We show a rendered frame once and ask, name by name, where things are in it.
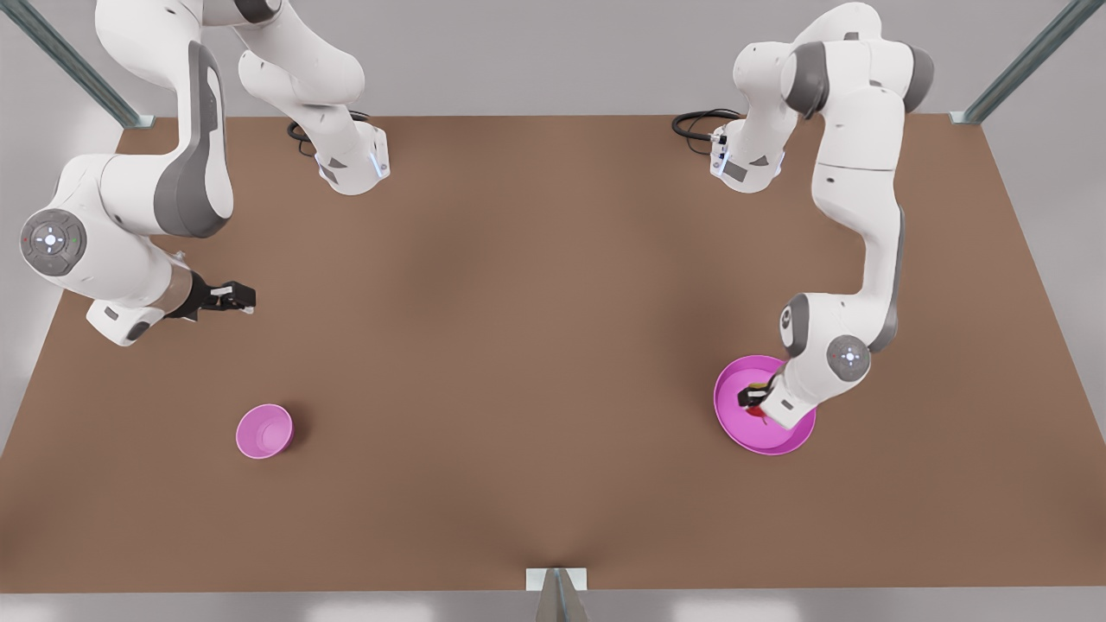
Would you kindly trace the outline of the pink plate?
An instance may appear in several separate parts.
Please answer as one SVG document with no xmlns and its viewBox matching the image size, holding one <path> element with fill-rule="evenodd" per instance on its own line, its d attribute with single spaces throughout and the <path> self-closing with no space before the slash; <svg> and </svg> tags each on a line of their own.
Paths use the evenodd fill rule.
<svg viewBox="0 0 1106 622">
<path fill-rule="evenodd" d="M 785 455 L 799 449 L 817 425 L 816 410 L 810 410 L 794 428 L 786 429 L 775 421 L 747 413 L 739 405 L 739 390 L 766 381 L 782 364 L 781 359 L 766 355 L 739 357 L 714 382 L 716 418 L 731 440 L 760 455 Z"/>
</svg>

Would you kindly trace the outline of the pink bowl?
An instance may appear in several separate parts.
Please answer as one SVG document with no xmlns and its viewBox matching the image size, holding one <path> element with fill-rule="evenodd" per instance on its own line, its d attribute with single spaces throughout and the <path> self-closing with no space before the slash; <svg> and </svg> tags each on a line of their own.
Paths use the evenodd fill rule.
<svg viewBox="0 0 1106 622">
<path fill-rule="evenodd" d="M 234 433 L 238 450 L 253 460 L 265 460 L 284 452 L 294 437 L 291 414 L 276 404 L 261 404 L 246 412 Z"/>
</svg>

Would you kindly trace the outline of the silver frame post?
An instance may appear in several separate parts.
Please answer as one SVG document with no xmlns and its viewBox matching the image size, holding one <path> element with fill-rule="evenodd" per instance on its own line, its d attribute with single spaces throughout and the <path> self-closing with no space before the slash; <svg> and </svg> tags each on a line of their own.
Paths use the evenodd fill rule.
<svg viewBox="0 0 1106 622">
<path fill-rule="evenodd" d="M 149 129 L 155 117 L 140 115 L 125 99 L 100 75 L 100 72 L 60 35 L 44 15 L 31 6 L 30 0 L 0 0 L 3 12 L 48 58 L 54 60 L 86 94 L 94 99 L 123 129 Z"/>
<path fill-rule="evenodd" d="M 525 589 L 538 592 L 536 622 L 591 622 L 580 600 L 588 590 L 585 568 L 530 568 Z"/>
<path fill-rule="evenodd" d="M 1106 0 L 1070 0 L 967 110 L 949 113 L 950 121 L 980 125 L 991 117 L 1102 6 L 1106 6 Z"/>
</svg>

